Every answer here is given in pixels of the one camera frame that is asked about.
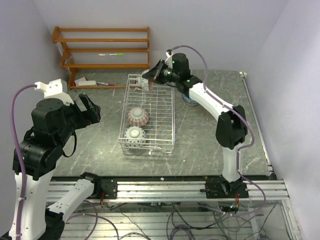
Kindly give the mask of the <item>blue triangle pattern bowl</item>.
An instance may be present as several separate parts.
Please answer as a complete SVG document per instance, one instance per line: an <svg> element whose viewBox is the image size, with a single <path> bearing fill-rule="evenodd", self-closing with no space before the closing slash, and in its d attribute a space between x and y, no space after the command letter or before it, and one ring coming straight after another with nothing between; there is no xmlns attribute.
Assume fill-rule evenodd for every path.
<svg viewBox="0 0 320 240"><path fill-rule="evenodd" d="M141 88L143 91L147 92L147 93L151 93L152 90L153 90L153 82L144 78L143 75L145 73L148 73L149 72L149 69L146 69L144 70L142 73L141 73Z"/></svg>

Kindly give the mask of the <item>red diamond pattern bowl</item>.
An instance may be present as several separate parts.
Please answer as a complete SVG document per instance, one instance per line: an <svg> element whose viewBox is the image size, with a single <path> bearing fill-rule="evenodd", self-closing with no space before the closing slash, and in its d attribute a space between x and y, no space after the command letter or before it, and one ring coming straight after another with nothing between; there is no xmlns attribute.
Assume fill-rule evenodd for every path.
<svg viewBox="0 0 320 240"><path fill-rule="evenodd" d="M128 112L128 122L134 127L143 127L149 121L147 111L142 107L133 107Z"/></svg>

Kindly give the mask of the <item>white bowl with dot pattern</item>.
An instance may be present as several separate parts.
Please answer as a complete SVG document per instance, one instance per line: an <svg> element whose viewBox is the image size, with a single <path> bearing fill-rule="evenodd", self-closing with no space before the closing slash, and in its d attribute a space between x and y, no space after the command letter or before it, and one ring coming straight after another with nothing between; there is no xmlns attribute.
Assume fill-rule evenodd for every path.
<svg viewBox="0 0 320 240"><path fill-rule="evenodd" d="M147 141L146 132L138 126L131 126L124 133L124 144L127 147L140 148Z"/></svg>

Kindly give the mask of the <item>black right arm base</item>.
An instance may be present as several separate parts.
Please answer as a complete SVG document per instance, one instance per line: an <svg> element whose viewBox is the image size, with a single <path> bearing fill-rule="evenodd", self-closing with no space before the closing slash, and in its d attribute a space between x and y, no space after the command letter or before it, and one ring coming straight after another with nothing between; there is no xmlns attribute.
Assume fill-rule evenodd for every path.
<svg viewBox="0 0 320 240"><path fill-rule="evenodd" d="M204 187L199 191L205 193L207 199L235 199L236 196L239 198L249 197L247 184L244 183L242 178L228 182L221 175L208 176Z"/></svg>

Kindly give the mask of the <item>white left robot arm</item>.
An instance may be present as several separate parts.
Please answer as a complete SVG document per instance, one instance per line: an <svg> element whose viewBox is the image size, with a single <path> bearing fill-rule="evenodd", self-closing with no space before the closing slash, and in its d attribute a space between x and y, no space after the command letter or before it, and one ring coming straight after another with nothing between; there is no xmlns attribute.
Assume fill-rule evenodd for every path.
<svg viewBox="0 0 320 240"><path fill-rule="evenodd" d="M57 240L67 219L87 198L102 195L102 178L85 172L57 202L47 206L47 193L57 161L65 157L64 147L76 131L101 120L101 108L87 94L78 101L47 98L31 112L32 127L13 155L16 182L14 219L4 240Z"/></svg>

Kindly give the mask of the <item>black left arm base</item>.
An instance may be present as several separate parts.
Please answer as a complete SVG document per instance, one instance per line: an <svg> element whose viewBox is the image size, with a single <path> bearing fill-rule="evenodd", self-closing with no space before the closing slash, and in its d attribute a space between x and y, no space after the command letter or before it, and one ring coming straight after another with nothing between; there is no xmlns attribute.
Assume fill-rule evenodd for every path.
<svg viewBox="0 0 320 240"><path fill-rule="evenodd" d="M118 195L118 183L112 178L102 178L98 197L103 200L114 200Z"/></svg>

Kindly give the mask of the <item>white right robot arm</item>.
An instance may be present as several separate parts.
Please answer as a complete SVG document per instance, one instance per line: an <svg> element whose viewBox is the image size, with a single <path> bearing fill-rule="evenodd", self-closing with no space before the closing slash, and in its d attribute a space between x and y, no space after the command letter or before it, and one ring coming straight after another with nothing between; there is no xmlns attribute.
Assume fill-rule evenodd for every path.
<svg viewBox="0 0 320 240"><path fill-rule="evenodd" d="M226 198L233 197L242 184L240 149L248 134L244 108L224 101L207 88L200 78L192 75L189 60L184 53L175 53L166 60L159 60L155 67L145 70L141 77L150 83L176 87L215 118L215 138L223 149L224 183L220 186L220 192Z"/></svg>

